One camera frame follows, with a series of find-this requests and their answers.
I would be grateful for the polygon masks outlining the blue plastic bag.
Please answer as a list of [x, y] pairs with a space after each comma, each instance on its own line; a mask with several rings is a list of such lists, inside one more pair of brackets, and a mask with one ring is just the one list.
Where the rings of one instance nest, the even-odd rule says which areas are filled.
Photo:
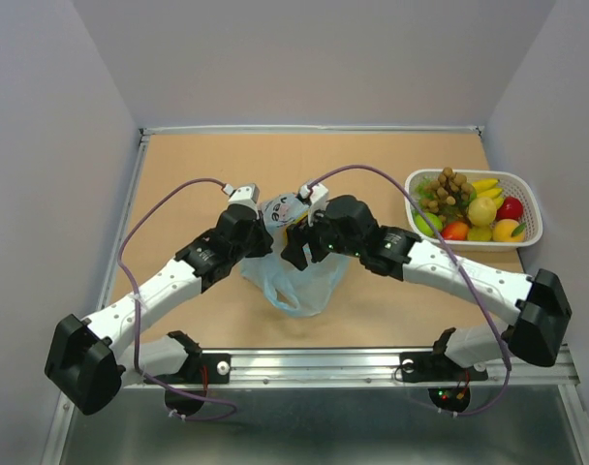
[[322, 262], [310, 262], [300, 271], [281, 258], [287, 245], [287, 227], [297, 220], [305, 220], [307, 211], [308, 206], [293, 193], [263, 202], [261, 213], [273, 238], [272, 252], [240, 263], [242, 277], [257, 286], [275, 308], [294, 318], [323, 312], [350, 263], [345, 256], [330, 254]]

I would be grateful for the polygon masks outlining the green apple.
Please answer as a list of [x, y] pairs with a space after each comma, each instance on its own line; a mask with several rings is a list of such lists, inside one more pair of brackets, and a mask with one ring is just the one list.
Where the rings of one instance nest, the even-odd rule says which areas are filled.
[[442, 220], [431, 212], [425, 212], [423, 215], [416, 214], [414, 222], [418, 231], [427, 237], [434, 237], [435, 231], [440, 233], [444, 227]]

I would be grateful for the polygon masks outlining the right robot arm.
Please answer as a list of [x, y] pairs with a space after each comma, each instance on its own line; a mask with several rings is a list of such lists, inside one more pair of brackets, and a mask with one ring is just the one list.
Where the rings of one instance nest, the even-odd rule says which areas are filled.
[[539, 367], [556, 363], [572, 310], [559, 277], [506, 272], [445, 251], [414, 232], [381, 226], [366, 203], [340, 196], [286, 229], [281, 257], [298, 270], [331, 254], [355, 258], [368, 271], [427, 286], [487, 311], [486, 323], [449, 328], [434, 343], [431, 368], [451, 378], [463, 368], [515, 356]]

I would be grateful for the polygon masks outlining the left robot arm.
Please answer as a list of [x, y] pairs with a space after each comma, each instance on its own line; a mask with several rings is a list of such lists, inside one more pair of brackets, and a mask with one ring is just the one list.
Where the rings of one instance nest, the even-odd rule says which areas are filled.
[[137, 348], [141, 333], [183, 302], [227, 278], [236, 264], [271, 251], [255, 201], [230, 201], [216, 226], [176, 252], [145, 283], [112, 305], [82, 319], [70, 314], [55, 327], [46, 376], [85, 415], [116, 396], [124, 352]]

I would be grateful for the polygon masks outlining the yellow pear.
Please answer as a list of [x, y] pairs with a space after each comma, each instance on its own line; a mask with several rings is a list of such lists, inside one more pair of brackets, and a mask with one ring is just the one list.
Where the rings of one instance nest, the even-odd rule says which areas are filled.
[[490, 225], [496, 218], [497, 206], [487, 197], [475, 198], [470, 202], [467, 210], [467, 218], [475, 227]]

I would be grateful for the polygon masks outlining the yellow banana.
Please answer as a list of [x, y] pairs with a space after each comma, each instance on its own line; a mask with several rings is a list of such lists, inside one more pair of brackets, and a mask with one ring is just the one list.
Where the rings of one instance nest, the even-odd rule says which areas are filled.
[[286, 244], [288, 246], [302, 247], [307, 242], [308, 219], [302, 217], [296, 222], [291, 223], [285, 229]]

